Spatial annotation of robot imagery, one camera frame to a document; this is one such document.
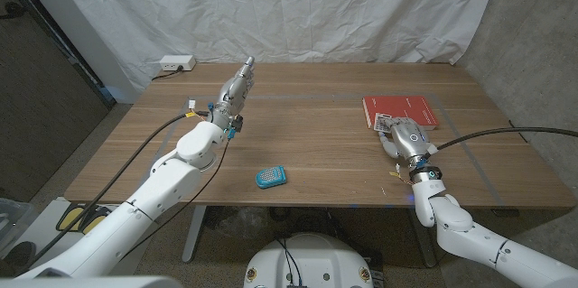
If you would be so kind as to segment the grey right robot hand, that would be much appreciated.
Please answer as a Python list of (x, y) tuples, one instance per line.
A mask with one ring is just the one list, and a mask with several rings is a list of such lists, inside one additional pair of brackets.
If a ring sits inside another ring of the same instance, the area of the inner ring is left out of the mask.
[(386, 132), (379, 139), (385, 152), (394, 159), (403, 157), (409, 160), (438, 151), (430, 142), (425, 129), (412, 118), (385, 118), (383, 124)]

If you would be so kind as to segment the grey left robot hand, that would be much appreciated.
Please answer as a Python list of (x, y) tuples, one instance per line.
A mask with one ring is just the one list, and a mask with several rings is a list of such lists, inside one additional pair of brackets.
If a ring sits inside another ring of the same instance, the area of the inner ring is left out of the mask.
[(212, 124), (226, 129), (243, 109), (247, 94), (254, 84), (254, 62), (255, 58), (249, 56), (234, 77), (223, 84), (217, 102), (210, 112), (209, 121)]

